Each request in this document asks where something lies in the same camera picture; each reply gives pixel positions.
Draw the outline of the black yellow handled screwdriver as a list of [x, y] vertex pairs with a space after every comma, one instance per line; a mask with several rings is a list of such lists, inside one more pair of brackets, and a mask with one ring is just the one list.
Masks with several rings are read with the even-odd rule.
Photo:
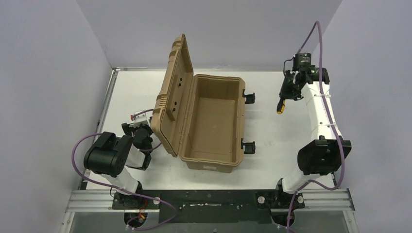
[[279, 114], [279, 115], [282, 114], [284, 112], [284, 109], [285, 109], [285, 99], [280, 98], [279, 102], [277, 104], [277, 107], [276, 107], [277, 114]]

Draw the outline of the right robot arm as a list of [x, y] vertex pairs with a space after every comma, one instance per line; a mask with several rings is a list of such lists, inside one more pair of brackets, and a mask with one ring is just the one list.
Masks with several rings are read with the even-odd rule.
[[304, 100], [310, 119], [310, 141], [297, 154], [297, 167], [278, 181], [274, 203], [286, 208], [293, 202], [293, 193], [310, 180], [336, 172], [348, 156], [352, 145], [339, 131], [330, 95], [330, 79], [326, 68], [311, 63], [310, 53], [297, 53], [284, 70], [276, 111], [283, 113], [286, 100]]

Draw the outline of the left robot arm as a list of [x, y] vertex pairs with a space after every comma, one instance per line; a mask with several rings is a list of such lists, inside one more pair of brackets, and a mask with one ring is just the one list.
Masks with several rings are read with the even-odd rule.
[[128, 168], [145, 171], [151, 160], [153, 131], [147, 123], [122, 124], [125, 135], [103, 132], [84, 156], [84, 167], [101, 175], [116, 190], [114, 201], [124, 207], [139, 209], [147, 203], [141, 182]]

